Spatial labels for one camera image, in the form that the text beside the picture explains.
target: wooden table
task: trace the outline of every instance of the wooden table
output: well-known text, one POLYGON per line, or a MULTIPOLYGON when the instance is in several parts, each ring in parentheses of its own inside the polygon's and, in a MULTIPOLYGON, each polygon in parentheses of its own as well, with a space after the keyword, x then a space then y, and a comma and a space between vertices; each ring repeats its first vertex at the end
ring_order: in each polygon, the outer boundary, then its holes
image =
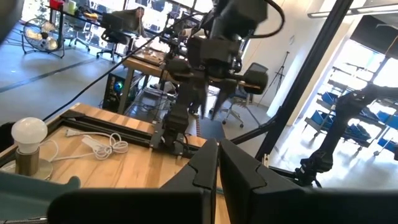
MULTIPOLYGON (((91 106, 77 104, 71 109, 94 118, 138 129, 148 133, 154 132, 152 124, 129 118, 120 114, 101 110, 91 106)), ((65 137, 66 127, 61 127, 47 139, 54 140, 59 145, 58 157, 77 156, 90 153, 91 149, 82 144, 82 136, 65 137)), ((95 139, 109 144, 109 139, 93 136, 95 139)), ((190 144, 202 146, 206 139, 187 136, 190 144)), ((15 146, 0 153, 0 158, 15 146)), ((40 157, 50 159, 55 151, 52 144, 46 144, 40 149, 40 157)), ((53 174, 50 181, 65 184, 72 176, 81 180, 82 187, 115 187, 115 188, 158 188, 172 178, 189 160, 177 159, 175 156, 150 151, 148 148, 129 144, 125 154, 112 154, 104 161, 87 156, 80 159, 69 159, 53 163, 53 174)), ((224 197, 217 195, 216 223, 229 223, 224 197)))
MULTIPOLYGON (((144 54, 137 54, 136 57, 142 57, 146 60, 151 60, 155 63, 161 62, 161 60, 159 60, 158 58, 150 57, 150 56, 144 55, 144 54)), ((155 66, 155 65, 143 62, 142 60, 138 60, 138 59, 132 58, 132 57, 127 58, 127 60, 125 60, 123 62, 123 65, 128 68, 128 72, 127 72, 126 81, 124 82, 123 94, 120 99, 120 105, 119 105, 119 109, 118 109, 119 114, 124 114, 125 104, 127 102, 128 91, 130 89, 130 86, 131 86, 130 83, 131 83, 132 77, 134 76, 135 70, 141 71, 142 73, 144 73, 146 75, 146 79, 144 81, 144 86, 146 86, 149 75, 161 78, 161 74, 162 74, 162 69, 159 66, 155 66)), ((176 84, 180 84, 178 81, 175 81, 167 71, 164 71, 162 79, 176 83, 176 84)), ((210 85, 214 85, 214 83, 218 83, 218 82, 220 82, 220 79, 212 78, 210 80, 210 85)), ((249 85, 249 84, 245 83, 244 81, 240 81, 238 83, 238 85, 260 89, 258 86, 249 85)))

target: wall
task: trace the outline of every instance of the wall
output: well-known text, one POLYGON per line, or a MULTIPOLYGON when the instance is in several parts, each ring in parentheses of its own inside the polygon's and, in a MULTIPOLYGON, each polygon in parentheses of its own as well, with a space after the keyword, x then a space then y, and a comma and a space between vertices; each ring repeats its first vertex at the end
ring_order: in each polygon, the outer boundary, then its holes
MULTIPOLYGON (((351 7, 361 7, 365 3, 365 0, 356 0, 351 7)), ((343 23, 340 25, 335 37, 333 38, 330 46, 326 50, 319 66, 315 70, 307 88, 305 89, 300 101, 298 102, 296 109, 292 113, 287 125, 291 126, 294 124, 295 120, 298 118, 300 112, 301 115, 304 114, 305 110, 303 108, 308 108, 309 104, 313 101, 321 87, 322 83, 327 78, 327 71, 333 65, 333 62, 338 56, 338 52, 341 51, 343 44, 349 39, 349 37, 354 32, 356 26, 359 24, 362 16, 349 16, 344 18, 343 23)))
MULTIPOLYGON (((290 54, 287 57, 284 75, 287 74, 291 67, 296 55, 299 53, 303 45, 312 45, 311 41, 315 40, 320 26, 323 24, 322 21, 314 21, 307 17, 308 12, 318 11, 323 3, 323 0, 276 0, 275 1, 285 12, 286 23, 283 30, 270 38, 266 39, 253 39, 250 40, 247 50, 243 57, 243 69, 250 66, 252 62, 260 63, 266 66, 269 71, 269 85, 272 79, 275 77, 275 73, 282 65, 283 59, 286 55, 286 51, 290 54)), ((280 24, 280 16, 277 11, 269 7, 268 8, 268 19, 259 25, 257 28, 257 34, 269 33, 272 30, 278 28, 280 24)), ((260 102, 263 105, 270 106, 272 100, 275 97, 277 82, 269 88, 268 92, 260 102)), ((258 103, 262 95, 256 95, 254 101, 258 103)))

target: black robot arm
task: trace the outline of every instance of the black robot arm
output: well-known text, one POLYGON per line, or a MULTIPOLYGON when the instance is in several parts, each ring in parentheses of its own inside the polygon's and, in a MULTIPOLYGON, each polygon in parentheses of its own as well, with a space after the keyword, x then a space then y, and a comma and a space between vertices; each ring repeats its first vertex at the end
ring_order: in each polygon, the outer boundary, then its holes
POLYGON ((369 84, 362 90, 352 91, 338 98, 336 102, 336 117, 322 145, 308 159, 301 160, 301 168, 295 170, 298 184, 312 185, 317 173, 329 171, 333 166, 333 152, 344 135, 348 121, 359 115, 360 112, 377 98, 398 99, 398 88, 381 87, 369 84))

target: person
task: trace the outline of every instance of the person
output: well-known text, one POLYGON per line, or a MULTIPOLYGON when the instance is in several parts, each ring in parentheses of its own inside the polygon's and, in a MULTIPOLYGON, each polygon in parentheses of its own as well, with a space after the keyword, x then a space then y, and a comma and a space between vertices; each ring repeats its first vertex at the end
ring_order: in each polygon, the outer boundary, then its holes
POLYGON ((124 20, 124 29, 137 32, 140 36, 146 37, 145 29, 142 24, 142 17, 145 14, 145 9, 143 7, 138 7, 133 10, 115 11, 112 12, 112 14, 124 20))

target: office chair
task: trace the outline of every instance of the office chair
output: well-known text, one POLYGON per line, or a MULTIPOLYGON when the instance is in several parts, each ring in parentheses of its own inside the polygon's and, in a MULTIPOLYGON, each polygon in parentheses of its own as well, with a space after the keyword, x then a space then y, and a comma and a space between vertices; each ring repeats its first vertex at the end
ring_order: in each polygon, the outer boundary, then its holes
POLYGON ((103 20, 101 21, 101 26, 105 28, 105 31, 101 35, 101 39, 112 44, 111 50, 102 50, 97 53, 97 58, 104 53, 110 53, 112 57, 112 63, 115 63, 114 56, 123 57, 122 54, 116 52, 118 44, 128 44, 129 39, 125 35, 121 34, 120 30, 123 29, 123 19, 112 15, 110 13, 103 14, 103 20))
MULTIPOLYGON (((88 1, 87 0, 79 0, 76 3, 77 3, 77 6, 86 6, 88 4, 88 1)), ((76 18, 73 18, 73 17, 70 17, 70 16, 65 17, 65 22, 73 29, 73 31, 76 34, 71 37, 64 37, 64 39, 70 40, 69 47, 72 46, 73 41, 75 42, 75 45, 77 44, 77 42, 79 42, 86 47, 88 52, 90 52, 90 46, 88 45, 88 43, 78 37, 79 32, 84 31, 86 22, 81 21, 76 18)))
MULTIPOLYGON (((246 70, 246 73, 251 72, 251 71, 256 71, 256 72, 264 72, 266 73, 268 71, 268 68, 253 62, 250 67, 246 70)), ((226 117, 223 120, 223 124, 226 124, 226 120, 228 119, 229 115, 234 116, 234 118, 236 118, 241 124, 239 125, 241 128, 244 127, 243 124, 243 120, 241 119, 239 113, 237 113, 236 111, 232 110, 233 105, 239 105, 242 106, 244 108, 247 108, 249 102, 250 102, 250 97, 251 94, 246 93, 246 91, 244 91, 243 86, 238 86, 235 89, 235 93, 231 94, 229 96, 229 101, 231 102, 231 106, 229 106, 229 108, 222 108, 220 109, 220 113, 221 112, 226 112, 226 117)))

